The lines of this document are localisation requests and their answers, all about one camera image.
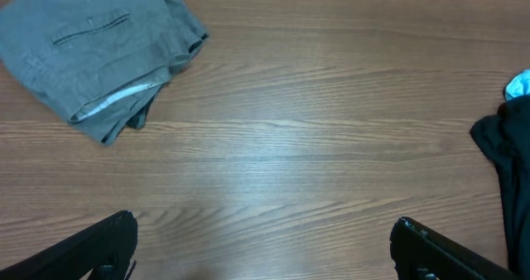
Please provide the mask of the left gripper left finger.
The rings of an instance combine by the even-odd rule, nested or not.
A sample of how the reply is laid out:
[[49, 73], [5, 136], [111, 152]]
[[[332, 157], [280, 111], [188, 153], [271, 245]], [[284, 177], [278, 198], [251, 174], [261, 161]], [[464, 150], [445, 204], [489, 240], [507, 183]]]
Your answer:
[[121, 210], [1, 271], [1, 280], [128, 280], [138, 224]]

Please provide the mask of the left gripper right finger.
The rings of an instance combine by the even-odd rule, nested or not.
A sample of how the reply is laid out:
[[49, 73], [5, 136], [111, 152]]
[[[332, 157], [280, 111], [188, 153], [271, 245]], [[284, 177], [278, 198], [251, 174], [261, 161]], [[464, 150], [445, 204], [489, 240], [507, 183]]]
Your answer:
[[393, 226], [390, 254], [399, 280], [522, 278], [409, 217]]

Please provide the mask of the grey cargo shorts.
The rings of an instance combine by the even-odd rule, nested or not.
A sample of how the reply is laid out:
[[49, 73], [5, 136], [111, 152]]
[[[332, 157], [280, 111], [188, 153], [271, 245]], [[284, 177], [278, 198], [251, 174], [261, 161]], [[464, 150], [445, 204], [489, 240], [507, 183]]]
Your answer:
[[159, 91], [207, 37], [182, 0], [11, 0], [1, 10], [8, 71], [106, 146], [145, 125]]

